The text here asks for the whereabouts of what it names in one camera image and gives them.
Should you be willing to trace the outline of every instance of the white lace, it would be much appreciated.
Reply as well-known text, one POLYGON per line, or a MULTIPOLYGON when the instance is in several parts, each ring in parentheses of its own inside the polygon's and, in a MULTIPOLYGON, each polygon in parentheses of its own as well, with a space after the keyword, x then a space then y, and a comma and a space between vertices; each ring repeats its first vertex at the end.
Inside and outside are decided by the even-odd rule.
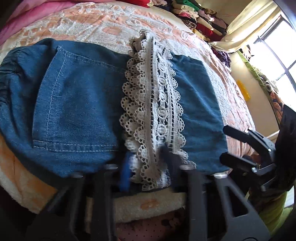
POLYGON ((131 45, 133 57, 127 63, 128 81, 122 86, 126 96, 121 106, 126 113, 120 123, 128 134, 126 147, 135 153, 131 162, 132 180, 141 182, 142 189, 148 191, 170 184, 167 167, 158 157, 158 148, 164 142, 188 163, 188 154, 181 149, 186 143, 181 134, 183 108, 178 103, 180 94, 173 78, 176 73, 168 61, 172 59, 170 50, 147 31, 141 31, 140 38, 131 45))

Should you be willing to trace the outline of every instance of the curtain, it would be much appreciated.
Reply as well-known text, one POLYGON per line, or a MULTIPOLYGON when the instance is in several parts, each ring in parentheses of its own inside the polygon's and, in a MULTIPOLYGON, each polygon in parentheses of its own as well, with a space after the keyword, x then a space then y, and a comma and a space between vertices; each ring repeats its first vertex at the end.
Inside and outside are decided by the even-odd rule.
POLYGON ((222 40, 211 45, 220 51, 235 52, 254 42, 280 13, 281 9, 272 0, 253 0, 228 26, 222 40))

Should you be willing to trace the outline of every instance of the blue denim fabric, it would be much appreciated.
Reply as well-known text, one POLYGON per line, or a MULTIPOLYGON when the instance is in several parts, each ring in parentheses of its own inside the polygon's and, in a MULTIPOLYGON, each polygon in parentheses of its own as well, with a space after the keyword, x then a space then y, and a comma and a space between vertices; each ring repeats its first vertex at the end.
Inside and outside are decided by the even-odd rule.
POLYGON ((129 58, 53 39, 8 53, 0 66, 0 131, 30 172, 59 186, 56 175, 95 172, 114 157, 129 58))
MULTIPOLYGON (((0 131, 31 173, 60 187, 61 177, 96 172, 121 155, 129 58, 96 44, 53 39, 7 54, 0 66, 0 131)), ((223 122, 205 68, 185 56, 171 62, 184 109, 184 150, 199 170, 224 171, 223 122)))
POLYGON ((203 63, 174 54, 171 63, 181 96, 179 103, 184 110, 183 150, 200 171, 213 174, 228 170, 219 161, 220 155, 227 152, 227 142, 217 98, 203 63))

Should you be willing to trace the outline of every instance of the yellow object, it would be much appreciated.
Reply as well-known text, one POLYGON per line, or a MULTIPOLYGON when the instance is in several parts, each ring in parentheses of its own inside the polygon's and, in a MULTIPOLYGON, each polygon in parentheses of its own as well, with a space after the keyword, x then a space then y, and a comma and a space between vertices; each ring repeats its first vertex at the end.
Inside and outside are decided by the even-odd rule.
POLYGON ((241 91, 241 93, 242 93, 242 95, 244 97, 244 100, 245 101, 250 100, 251 97, 250 97, 248 91, 246 90, 246 87, 244 86, 244 84, 240 80, 238 80, 237 85, 238 85, 238 87, 239 87, 239 89, 240 89, 240 91, 241 91))

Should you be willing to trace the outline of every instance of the bedspread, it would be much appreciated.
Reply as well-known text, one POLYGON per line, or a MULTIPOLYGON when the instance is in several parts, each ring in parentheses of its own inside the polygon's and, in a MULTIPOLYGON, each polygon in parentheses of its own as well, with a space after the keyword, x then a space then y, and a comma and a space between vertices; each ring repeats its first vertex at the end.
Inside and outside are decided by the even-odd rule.
MULTIPOLYGON (((175 54, 203 62, 225 125, 229 124, 240 130, 255 128, 238 86, 207 43, 181 24, 174 15, 156 7, 146 9, 122 2, 79 3, 36 21, 10 37, 2 46, 0 61, 13 48, 32 45, 49 37, 95 43, 112 51, 128 54, 131 50, 130 38, 139 37, 142 29, 153 31, 159 41, 175 54)), ((229 137, 227 143, 229 152, 233 154, 242 156, 252 153, 247 144, 229 137)), ((56 191, 29 173, 1 136, 0 184, 18 203, 35 213, 40 211, 56 191)), ((182 194, 173 194, 168 189, 123 197, 115 200, 115 220, 126 222, 160 215, 178 209, 183 203, 182 194)))

